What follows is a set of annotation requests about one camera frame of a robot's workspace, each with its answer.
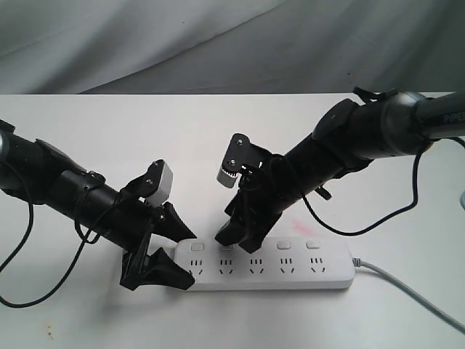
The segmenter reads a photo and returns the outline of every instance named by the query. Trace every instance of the gray cable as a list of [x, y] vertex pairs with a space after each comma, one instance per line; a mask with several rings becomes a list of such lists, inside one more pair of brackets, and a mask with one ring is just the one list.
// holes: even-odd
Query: gray cable
[[371, 269], [372, 271], [377, 272], [380, 276], [385, 278], [387, 281], [389, 281], [394, 286], [396, 286], [399, 289], [403, 290], [406, 294], [408, 294], [410, 297], [412, 297], [418, 303], [423, 305], [426, 309], [431, 311], [438, 318], [442, 319], [444, 322], [451, 325], [452, 327], [455, 327], [462, 334], [465, 334], [465, 325], [461, 324], [460, 322], [455, 320], [453, 317], [451, 317], [450, 315], [448, 315], [444, 311], [440, 310], [436, 305], [432, 304], [425, 297], [423, 297], [421, 294], [419, 294], [418, 292], [411, 289], [409, 286], [404, 284], [398, 278], [394, 277], [393, 275], [389, 274], [385, 270], [382, 270], [381, 268], [379, 268], [379, 267], [377, 267], [377, 266], [375, 266], [373, 264], [362, 261], [360, 258], [352, 258], [352, 261], [353, 261], [355, 267], [358, 267], [358, 268], [359, 267], [364, 267], [364, 268], [368, 268], [368, 269]]

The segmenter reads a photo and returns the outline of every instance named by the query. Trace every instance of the white tabletop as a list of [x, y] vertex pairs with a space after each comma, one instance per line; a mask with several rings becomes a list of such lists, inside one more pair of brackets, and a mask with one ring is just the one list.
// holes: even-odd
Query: white tabletop
[[[233, 197], [215, 177], [230, 137], [285, 153], [320, 117], [350, 95], [1, 96], [0, 118], [16, 133], [41, 138], [116, 189], [165, 159], [174, 172], [170, 201], [199, 237], [212, 237]], [[357, 238], [354, 257], [375, 263], [465, 321], [464, 152], [442, 141], [423, 157], [420, 203]], [[326, 202], [309, 196], [321, 217], [345, 230], [365, 227], [411, 201], [412, 157], [375, 161], [327, 184]], [[27, 223], [25, 203], [0, 195], [0, 259]], [[302, 202], [271, 236], [334, 236]], [[26, 302], [48, 292], [78, 246], [73, 223], [36, 207], [30, 241], [1, 275], [0, 292]], [[0, 308], [5, 348], [465, 348], [465, 337], [401, 291], [357, 273], [344, 292], [184, 293], [162, 286], [130, 292], [118, 285], [121, 250], [104, 239], [87, 246], [64, 287], [33, 308]]]

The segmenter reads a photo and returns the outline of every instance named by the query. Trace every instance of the power socket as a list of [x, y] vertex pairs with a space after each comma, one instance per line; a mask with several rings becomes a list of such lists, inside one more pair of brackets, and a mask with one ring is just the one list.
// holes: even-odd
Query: power socket
[[189, 291], [344, 289], [352, 284], [352, 255], [339, 238], [265, 238], [249, 254], [204, 238], [179, 242], [174, 261], [195, 279]]

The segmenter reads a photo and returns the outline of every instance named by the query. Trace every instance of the power cord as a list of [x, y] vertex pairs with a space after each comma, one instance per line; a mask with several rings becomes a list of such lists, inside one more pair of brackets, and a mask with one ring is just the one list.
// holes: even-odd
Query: power cord
[[[27, 198], [28, 210], [29, 210], [29, 223], [28, 223], [28, 227], [26, 228], [26, 232], [24, 233], [23, 238], [21, 239], [20, 243], [16, 246], [16, 248], [13, 250], [13, 252], [0, 265], [0, 274], [1, 274], [1, 272], [5, 269], [5, 267], [13, 260], [13, 258], [15, 258], [15, 256], [18, 254], [18, 252], [24, 247], [26, 241], [29, 239], [29, 236], [31, 235], [31, 231], [32, 231], [33, 223], [34, 223], [34, 206], [33, 206], [32, 198], [31, 198], [31, 193], [29, 192], [28, 186], [26, 185], [26, 183], [25, 183], [23, 177], [21, 176], [21, 174], [13, 166], [11, 166], [10, 164], [8, 164], [6, 162], [0, 161], [0, 164], [7, 167], [15, 175], [15, 177], [20, 181], [21, 186], [23, 187], [23, 190], [24, 190], [24, 193], [25, 193], [25, 197]], [[75, 212], [77, 212], [77, 218], [78, 218], [77, 220], [75, 220], [75, 223], [77, 222], [76, 224], [79, 224], [79, 217], [80, 217], [80, 214], [81, 214], [81, 204], [84, 201], [84, 199], [86, 198], [87, 194], [89, 194], [91, 191], [93, 191], [95, 189], [98, 189], [100, 186], [101, 186], [100, 184], [97, 184], [97, 185], [94, 185], [94, 186], [92, 186], [90, 188], [87, 188], [80, 195], [80, 197], [79, 197], [79, 199], [78, 199], [78, 201], [76, 203], [76, 210], [75, 210]], [[58, 283], [55, 285], [55, 287], [53, 287], [53, 289], [51, 289], [47, 294], [45, 294], [43, 297], [38, 298], [37, 300], [27, 302], [27, 303], [12, 303], [12, 302], [9, 302], [9, 301], [5, 300], [2, 296], [0, 296], [0, 303], [3, 304], [3, 305], [6, 305], [9, 308], [29, 308], [29, 307], [32, 307], [34, 305], [38, 305], [39, 303], [42, 303], [43, 301], [49, 299], [56, 291], [58, 291], [58, 289], [60, 289], [60, 287], [65, 283], [66, 279], [71, 274], [71, 271], [73, 271], [74, 266], [76, 265], [76, 263], [78, 262], [79, 257], [81, 256], [81, 253], [82, 253], [82, 250], [84, 249], [85, 244], [94, 244], [95, 242], [97, 242], [98, 238], [100, 237], [99, 234], [97, 234], [95, 236], [95, 238], [93, 240], [91, 240], [91, 241], [89, 240], [89, 237], [90, 237], [91, 232], [99, 225], [100, 221], [107, 214], [110, 214], [114, 209], [116, 209], [120, 205], [124, 204], [128, 200], [132, 200], [132, 199], [133, 199], [133, 197], [128, 197], [128, 198], [125, 198], [124, 200], [115, 201], [111, 206], [109, 206], [94, 221], [94, 223], [91, 225], [91, 227], [88, 229], [88, 231], [86, 232], [85, 235], [82, 234], [82, 231], [81, 231], [81, 229], [79, 227], [79, 231], [81, 231], [82, 236], [79, 235], [81, 237], [81, 243], [79, 244], [78, 251], [74, 255], [74, 258], [71, 261], [71, 264], [68, 267], [68, 269], [66, 270], [63, 277], [58, 281]]]
[[352, 259], [354, 266], [357, 268], [364, 267], [367, 269], [370, 269], [376, 273], [378, 273], [382, 278], [396, 286], [397, 288], [401, 289], [404, 291], [406, 294], [408, 294], [410, 297], [412, 297], [414, 300], [416, 300], [418, 303], [423, 305], [426, 309], [431, 311], [433, 314], [435, 314], [438, 318], [443, 320], [445, 323], [451, 325], [455, 329], [459, 330], [462, 334], [465, 334], [465, 325], [462, 323], [458, 322], [455, 320], [452, 316], [448, 315], [446, 312], [440, 310], [436, 305], [432, 304], [430, 301], [428, 301], [425, 297], [423, 297], [421, 294], [419, 294], [417, 291], [411, 289], [409, 286], [404, 284], [401, 280], [396, 278], [395, 276], [391, 275], [387, 271], [381, 269], [380, 267], [377, 267], [371, 263], [365, 262], [361, 260], [360, 258], [353, 258]]
[[[465, 149], [465, 141], [462, 140], [461, 138], [459, 137], [451, 137], [451, 138], [444, 138], [446, 140], [452, 140], [454, 142], [457, 142], [459, 145], [461, 145], [462, 147], [464, 147]], [[407, 211], [410, 211], [411, 209], [415, 208], [416, 205], [418, 204], [419, 202], [419, 187], [418, 187], [418, 180], [419, 180], [419, 164], [420, 164], [420, 159], [421, 159], [421, 156], [423, 155], [424, 151], [426, 149], [428, 149], [428, 147], [430, 146], [429, 143], [425, 144], [425, 146], [423, 146], [420, 151], [416, 154], [415, 156], [415, 159], [413, 160], [413, 169], [412, 169], [412, 193], [413, 193], [413, 200], [412, 202], [407, 205], [407, 206], [404, 206], [392, 213], [389, 213], [388, 215], [384, 216], [383, 218], [381, 218], [380, 220], [378, 220], [377, 222], [373, 223], [372, 225], [369, 225], [367, 228], [364, 228], [362, 230], [359, 230], [359, 231], [355, 231], [355, 232], [345, 232], [345, 231], [342, 231], [342, 230], [339, 230], [339, 229], [335, 229], [333, 227], [331, 227], [328, 223], [324, 222], [320, 217], [318, 217], [318, 215], [316, 214], [315, 210], [312, 208], [312, 206], [310, 205], [310, 202], [308, 201], [307, 197], [305, 196], [305, 192], [304, 190], [302, 189], [302, 182], [301, 180], [299, 179], [299, 176], [297, 175], [296, 171], [294, 170], [294, 167], [292, 166], [291, 162], [284, 156], [279, 156], [281, 159], [283, 159], [287, 165], [288, 165], [288, 168], [289, 168], [289, 171], [291, 172], [292, 176], [294, 177], [294, 180], [296, 181], [296, 183], [299, 184], [299, 191], [300, 191], [300, 195], [302, 197], [302, 200], [304, 201], [305, 203], [305, 206], [307, 207], [307, 209], [309, 210], [310, 214], [313, 216], [313, 218], [315, 218], [315, 220], [320, 223], [320, 225], [322, 225], [324, 228], [328, 229], [329, 231], [332, 231], [333, 233], [336, 233], [338, 235], [342, 235], [342, 236], [359, 236], [359, 235], [362, 235], [362, 234], [365, 234], [367, 233], [368, 231], [370, 230], [373, 230], [374, 228], [380, 226], [381, 224], [383, 224], [384, 222], [386, 222], [387, 220], [390, 220], [391, 218], [394, 218], [396, 216], [398, 216], [399, 214], [402, 214], [402, 213], [405, 213]]]

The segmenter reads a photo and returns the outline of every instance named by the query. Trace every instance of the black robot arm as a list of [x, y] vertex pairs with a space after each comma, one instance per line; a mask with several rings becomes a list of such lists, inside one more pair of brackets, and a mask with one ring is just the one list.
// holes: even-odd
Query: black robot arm
[[[33, 204], [46, 204], [75, 220], [86, 242], [103, 236], [123, 248], [121, 285], [128, 289], [144, 284], [187, 289], [194, 283], [162, 248], [147, 254], [152, 234], [176, 242], [195, 238], [166, 201], [172, 172], [165, 161], [153, 162], [145, 174], [116, 191], [102, 175], [86, 171], [62, 151], [42, 140], [25, 140], [14, 130], [0, 121], [0, 189], [24, 201], [30, 197]], [[89, 234], [84, 236], [81, 224], [97, 238], [87, 241]]]
[[232, 188], [240, 177], [239, 191], [225, 210], [230, 219], [215, 238], [219, 243], [239, 243], [252, 253], [302, 191], [329, 199], [323, 187], [329, 180], [365, 169], [374, 159], [416, 155], [435, 140], [465, 135], [463, 93], [436, 99], [396, 90], [354, 93], [364, 105], [342, 100], [284, 156], [245, 135], [232, 136], [217, 179]]

